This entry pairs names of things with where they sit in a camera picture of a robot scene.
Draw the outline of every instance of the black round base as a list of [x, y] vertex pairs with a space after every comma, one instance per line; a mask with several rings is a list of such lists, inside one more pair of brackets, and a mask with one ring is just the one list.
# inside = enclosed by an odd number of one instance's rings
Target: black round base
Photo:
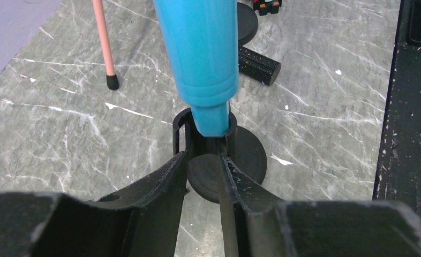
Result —
[[239, 46], [250, 42], [258, 31], [258, 16], [250, 6], [237, 3], [237, 36]]
[[[237, 167], [251, 179], [261, 184], [266, 177], [267, 156], [261, 141], [250, 131], [237, 127]], [[218, 169], [220, 161], [214, 154], [205, 154], [189, 162], [188, 179], [192, 188], [204, 199], [218, 203]]]

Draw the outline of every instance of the black handle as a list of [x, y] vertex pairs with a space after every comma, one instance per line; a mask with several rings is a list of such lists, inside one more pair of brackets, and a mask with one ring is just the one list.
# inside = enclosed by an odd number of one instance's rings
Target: black handle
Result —
[[270, 86], [279, 75], [281, 63], [245, 47], [239, 47], [239, 72]]

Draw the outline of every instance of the pink stick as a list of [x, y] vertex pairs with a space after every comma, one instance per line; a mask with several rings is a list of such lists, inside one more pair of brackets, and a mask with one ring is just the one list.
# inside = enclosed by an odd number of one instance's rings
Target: pink stick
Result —
[[110, 40], [108, 38], [107, 22], [105, 20], [105, 12], [103, 11], [102, 0], [92, 0], [94, 5], [95, 20], [99, 28], [100, 43], [102, 44], [103, 60], [105, 61], [105, 68], [107, 75], [113, 76], [116, 74], [114, 63], [112, 62]]

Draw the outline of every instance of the marble pattern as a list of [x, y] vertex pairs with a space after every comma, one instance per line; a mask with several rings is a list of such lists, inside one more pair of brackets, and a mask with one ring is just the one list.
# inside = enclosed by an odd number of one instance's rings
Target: marble pattern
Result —
[[[288, 200], [371, 198], [400, 0], [284, 0], [246, 47], [282, 63], [240, 77], [232, 109]], [[0, 74], [0, 190], [98, 199], [172, 156], [179, 98], [150, 1], [105, 0], [111, 92], [91, 1], [59, 9]], [[176, 256], [224, 256], [218, 205], [185, 197]]]

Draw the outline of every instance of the blue plastic tube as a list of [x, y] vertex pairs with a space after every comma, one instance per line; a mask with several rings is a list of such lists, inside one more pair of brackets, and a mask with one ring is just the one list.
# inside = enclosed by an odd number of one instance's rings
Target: blue plastic tube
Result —
[[154, 0], [179, 96], [198, 131], [221, 137], [239, 85], [237, 1]]

